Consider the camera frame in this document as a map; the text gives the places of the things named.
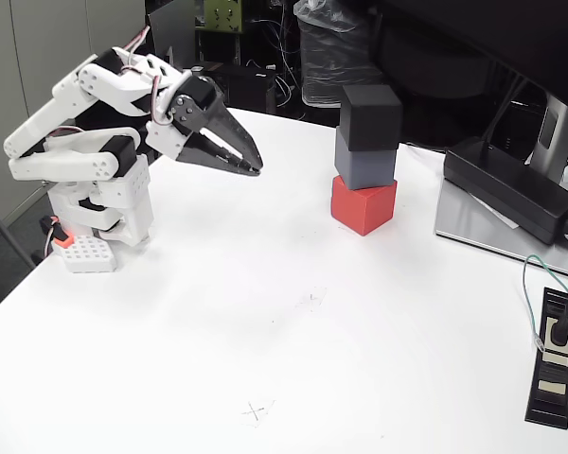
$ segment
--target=black cube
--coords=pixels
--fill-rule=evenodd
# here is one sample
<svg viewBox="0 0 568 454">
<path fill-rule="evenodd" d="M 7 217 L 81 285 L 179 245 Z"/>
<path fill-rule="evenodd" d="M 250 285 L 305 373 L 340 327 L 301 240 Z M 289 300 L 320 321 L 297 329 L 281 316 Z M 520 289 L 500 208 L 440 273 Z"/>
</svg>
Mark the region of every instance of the black cube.
<svg viewBox="0 0 568 454">
<path fill-rule="evenodd" d="M 349 85 L 341 100 L 341 133 L 349 151 L 398 149 L 402 105 L 388 85 Z"/>
</svg>

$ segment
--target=metal stand base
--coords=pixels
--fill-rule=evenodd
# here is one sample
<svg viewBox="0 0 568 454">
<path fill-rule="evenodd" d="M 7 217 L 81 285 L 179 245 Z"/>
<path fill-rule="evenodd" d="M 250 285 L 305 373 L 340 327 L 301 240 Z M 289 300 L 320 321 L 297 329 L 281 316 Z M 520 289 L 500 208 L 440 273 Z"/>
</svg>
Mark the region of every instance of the metal stand base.
<svg viewBox="0 0 568 454">
<path fill-rule="evenodd" d="M 547 246 L 521 227 L 510 228 L 470 194 L 447 181 L 442 182 L 435 233 L 522 261 L 535 253 L 553 271 L 568 275 L 568 238 Z"/>
</svg>

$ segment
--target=black power strip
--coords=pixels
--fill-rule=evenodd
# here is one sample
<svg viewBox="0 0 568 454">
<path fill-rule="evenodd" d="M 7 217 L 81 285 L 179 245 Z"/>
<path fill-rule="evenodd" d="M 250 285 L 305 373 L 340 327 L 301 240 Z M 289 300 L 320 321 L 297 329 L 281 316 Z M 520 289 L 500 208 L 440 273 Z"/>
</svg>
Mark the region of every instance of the black power strip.
<svg viewBox="0 0 568 454">
<path fill-rule="evenodd" d="M 568 428 L 568 342 L 551 341 L 553 325 L 568 307 L 568 295 L 546 288 L 542 299 L 541 341 L 545 353 L 537 352 L 525 420 L 530 423 Z"/>
<path fill-rule="evenodd" d="M 472 138 L 446 152 L 444 177 L 546 244 L 564 233 L 568 191 L 504 151 Z"/>
</svg>

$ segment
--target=green wire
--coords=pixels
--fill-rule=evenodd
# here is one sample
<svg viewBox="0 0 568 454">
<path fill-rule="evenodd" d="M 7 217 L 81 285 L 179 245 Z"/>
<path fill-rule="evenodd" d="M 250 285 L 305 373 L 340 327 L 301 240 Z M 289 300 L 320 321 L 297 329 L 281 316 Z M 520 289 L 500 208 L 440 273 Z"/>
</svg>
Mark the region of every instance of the green wire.
<svg viewBox="0 0 568 454">
<path fill-rule="evenodd" d="M 558 284 L 560 284 L 564 290 L 566 290 L 566 293 L 568 293 L 568 288 L 564 285 L 563 282 L 561 282 L 558 277 L 551 271 L 549 270 L 549 267 L 547 267 L 547 265 L 545 265 L 545 262 L 542 261 L 542 259 L 536 255 L 536 254 L 532 254 L 529 255 L 525 261 L 524 261 L 524 273 L 522 275 L 522 285 L 524 287 L 524 296 L 526 298 L 526 302 L 528 303 L 528 309 L 530 309 L 530 319 L 532 322 L 532 331 L 534 331 L 534 335 L 535 337 L 538 337 L 539 334 L 537 333 L 537 323 L 535 322 L 534 319 L 534 312 L 532 311 L 532 305 L 530 304 L 530 298 L 528 298 L 528 290 L 526 290 L 526 268 L 528 266 L 528 262 L 530 262 L 530 259 L 534 258 L 536 259 L 539 263 L 541 263 L 541 266 L 543 268 L 545 268 L 545 270 L 551 275 L 551 277 L 553 277 L 556 281 L 558 281 Z"/>
</svg>

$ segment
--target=black power brick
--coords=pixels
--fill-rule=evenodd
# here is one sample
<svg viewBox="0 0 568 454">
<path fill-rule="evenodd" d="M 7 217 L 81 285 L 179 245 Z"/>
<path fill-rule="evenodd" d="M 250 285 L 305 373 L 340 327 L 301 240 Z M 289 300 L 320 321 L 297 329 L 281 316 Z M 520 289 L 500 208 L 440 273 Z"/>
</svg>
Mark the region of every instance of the black power brick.
<svg viewBox="0 0 568 454">
<path fill-rule="evenodd" d="M 446 153 L 444 177 L 546 244 L 568 234 L 568 191 L 504 151 L 469 139 Z"/>
</svg>

